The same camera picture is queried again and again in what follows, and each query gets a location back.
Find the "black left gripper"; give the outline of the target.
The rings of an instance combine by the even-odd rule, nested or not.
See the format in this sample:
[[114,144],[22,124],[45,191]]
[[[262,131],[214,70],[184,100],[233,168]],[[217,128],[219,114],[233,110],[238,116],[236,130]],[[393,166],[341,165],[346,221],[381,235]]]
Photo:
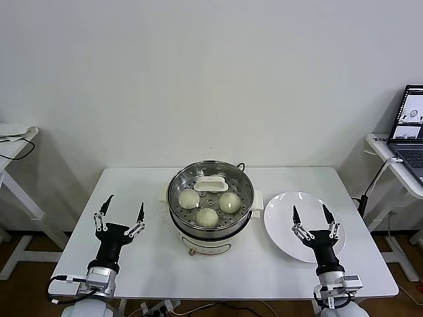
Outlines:
[[119,268],[118,261],[122,247],[130,244],[132,242],[131,237],[136,237],[145,229],[144,202],[141,203],[134,226],[128,227],[115,223],[105,224],[104,218],[113,197],[113,195],[110,195],[102,204],[100,210],[93,215],[96,230],[95,236],[100,240],[100,247],[95,259],[89,262],[88,268]]

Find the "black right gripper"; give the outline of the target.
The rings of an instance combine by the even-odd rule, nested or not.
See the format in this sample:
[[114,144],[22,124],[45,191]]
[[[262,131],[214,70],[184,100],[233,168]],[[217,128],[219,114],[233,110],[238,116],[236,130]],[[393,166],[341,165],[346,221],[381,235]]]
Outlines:
[[333,250],[333,246],[338,242],[340,223],[335,221],[333,214],[325,204],[323,204],[323,212],[328,230],[311,230],[309,232],[301,224],[297,207],[293,206],[293,226],[291,230],[302,241],[303,245],[312,249],[317,261],[317,276],[333,271],[344,271],[344,267],[340,265]]

